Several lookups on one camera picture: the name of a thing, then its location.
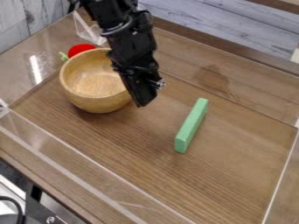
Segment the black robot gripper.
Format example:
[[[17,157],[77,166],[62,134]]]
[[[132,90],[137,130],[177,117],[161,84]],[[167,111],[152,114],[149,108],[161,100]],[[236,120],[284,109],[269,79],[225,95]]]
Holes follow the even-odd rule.
[[[155,60],[156,41],[148,11],[105,13],[101,36],[111,47],[108,57],[137,107],[144,107],[164,87]]]

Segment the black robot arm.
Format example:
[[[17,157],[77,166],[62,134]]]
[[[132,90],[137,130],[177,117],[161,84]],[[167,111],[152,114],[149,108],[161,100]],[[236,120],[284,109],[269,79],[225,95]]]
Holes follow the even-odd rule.
[[[164,86],[155,60],[152,14],[137,9],[137,0],[74,0],[101,29],[111,50],[112,69],[119,73],[137,107],[144,107]]]

